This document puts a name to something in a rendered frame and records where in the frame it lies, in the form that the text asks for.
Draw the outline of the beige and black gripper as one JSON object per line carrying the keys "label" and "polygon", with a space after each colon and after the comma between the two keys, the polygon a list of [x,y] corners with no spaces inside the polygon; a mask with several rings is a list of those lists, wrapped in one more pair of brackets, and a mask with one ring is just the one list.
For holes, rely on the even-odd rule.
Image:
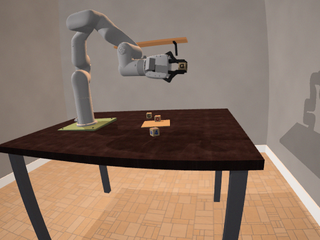
{"label": "beige and black gripper", "polygon": [[[145,71],[145,64],[146,60],[148,58],[155,59],[155,72],[153,71]],[[160,55],[154,55],[147,57],[143,62],[143,72],[146,75],[146,77],[151,79],[162,79],[166,82],[170,83],[172,78],[177,74],[185,74],[187,73],[186,70],[183,69],[176,69],[175,71],[172,71],[172,63],[188,63],[184,59],[176,59],[171,51],[160,54]],[[167,78],[168,76],[168,78]]]}

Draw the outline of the orange flat mat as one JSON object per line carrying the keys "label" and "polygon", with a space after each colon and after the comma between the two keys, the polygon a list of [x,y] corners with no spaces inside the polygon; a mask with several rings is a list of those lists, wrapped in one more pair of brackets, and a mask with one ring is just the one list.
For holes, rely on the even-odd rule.
{"label": "orange flat mat", "polygon": [[155,127],[170,127],[170,120],[161,120],[159,122],[155,122],[154,120],[151,121],[144,121],[141,128],[155,128]]}

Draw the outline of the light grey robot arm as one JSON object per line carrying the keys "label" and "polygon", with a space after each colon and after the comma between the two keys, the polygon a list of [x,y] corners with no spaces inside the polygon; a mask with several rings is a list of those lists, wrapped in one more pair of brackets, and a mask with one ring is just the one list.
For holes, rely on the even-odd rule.
{"label": "light grey robot arm", "polygon": [[144,60],[141,48],[123,31],[117,28],[104,14],[88,9],[71,14],[66,26],[77,33],[71,40],[71,60],[75,72],[71,76],[77,111],[77,127],[87,127],[98,123],[94,118],[89,83],[91,63],[87,55],[87,39],[94,29],[109,43],[117,46],[118,71],[124,77],[146,76],[143,71]]}

